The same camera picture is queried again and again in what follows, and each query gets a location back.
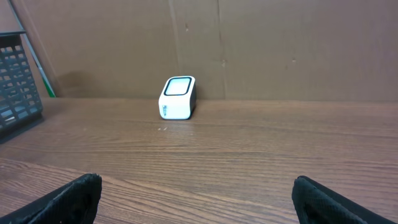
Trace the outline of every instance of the wood grain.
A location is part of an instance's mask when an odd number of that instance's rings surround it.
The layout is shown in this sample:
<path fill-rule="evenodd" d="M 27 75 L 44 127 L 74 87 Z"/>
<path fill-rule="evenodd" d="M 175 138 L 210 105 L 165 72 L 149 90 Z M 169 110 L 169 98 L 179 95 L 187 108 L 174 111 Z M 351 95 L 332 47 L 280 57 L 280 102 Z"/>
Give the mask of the wood grain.
<path fill-rule="evenodd" d="M 397 103 L 44 99 L 45 122 L 0 147 L 0 215 L 85 172 L 97 223 L 297 223 L 307 175 L 398 222 Z"/>

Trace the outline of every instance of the brown wall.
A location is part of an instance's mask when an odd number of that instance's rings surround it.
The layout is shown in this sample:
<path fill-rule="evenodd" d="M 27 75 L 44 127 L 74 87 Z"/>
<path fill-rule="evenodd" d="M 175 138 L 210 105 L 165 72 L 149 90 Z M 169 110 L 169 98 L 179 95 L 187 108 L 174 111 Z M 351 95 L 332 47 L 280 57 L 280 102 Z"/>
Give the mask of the brown wall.
<path fill-rule="evenodd" d="M 7 0 L 0 0 L 0 32 L 20 30 L 17 21 L 8 5 Z M 35 80 L 37 90 L 40 97 L 48 97 L 49 94 L 45 89 L 42 77 L 40 76 L 39 69 L 35 66 L 32 55 L 30 54 L 29 48 L 26 45 L 24 39 L 22 39 L 22 46 L 25 50 L 25 54 L 32 70 L 33 79 Z"/>
<path fill-rule="evenodd" d="M 60 96 L 398 100 L 396 0 L 14 1 Z"/>

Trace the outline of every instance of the device screen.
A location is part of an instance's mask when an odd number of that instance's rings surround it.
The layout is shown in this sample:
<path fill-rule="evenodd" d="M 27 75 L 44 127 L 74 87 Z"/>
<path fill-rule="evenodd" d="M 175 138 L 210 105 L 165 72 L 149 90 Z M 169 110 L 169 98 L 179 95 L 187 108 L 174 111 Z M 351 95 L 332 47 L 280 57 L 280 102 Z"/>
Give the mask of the device screen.
<path fill-rule="evenodd" d="M 190 77 L 173 78 L 167 85 L 166 95 L 184 95 L 188 92 L 189 85 L 191 83 Z"/>

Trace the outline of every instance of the white cube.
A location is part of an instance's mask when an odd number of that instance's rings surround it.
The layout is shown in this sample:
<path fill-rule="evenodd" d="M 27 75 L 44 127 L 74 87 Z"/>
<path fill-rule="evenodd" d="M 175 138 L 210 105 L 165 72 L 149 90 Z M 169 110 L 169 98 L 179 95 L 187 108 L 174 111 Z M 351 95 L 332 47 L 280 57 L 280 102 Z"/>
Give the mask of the white cube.
<path fill-rule="evenodd" d="M 195 78 L 169 78 L 159 98 L 159 112 L 163 119 L 189 119 L 197 102 Z"/>

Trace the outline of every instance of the black object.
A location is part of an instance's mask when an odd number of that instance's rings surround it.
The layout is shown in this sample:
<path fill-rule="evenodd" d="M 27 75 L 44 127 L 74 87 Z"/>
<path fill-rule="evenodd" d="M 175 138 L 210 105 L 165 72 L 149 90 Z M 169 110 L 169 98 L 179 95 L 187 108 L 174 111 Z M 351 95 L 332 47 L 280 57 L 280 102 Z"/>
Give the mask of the black object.
<path fill-rule="evenodd" d="M 395 224 L 306 176 L 294 181 L 292 199 L 301 224 Z"/>
<path fill-rule="evenodd" d="M 92 224 L 101 198 L 102 179 L 85 174 L 2 218 L 0 223 Z"/>
<path fill-rule="evenodd" d="M 21 34 L 0 33 L 0 138 L 39 119 L 43 110 Z"/>

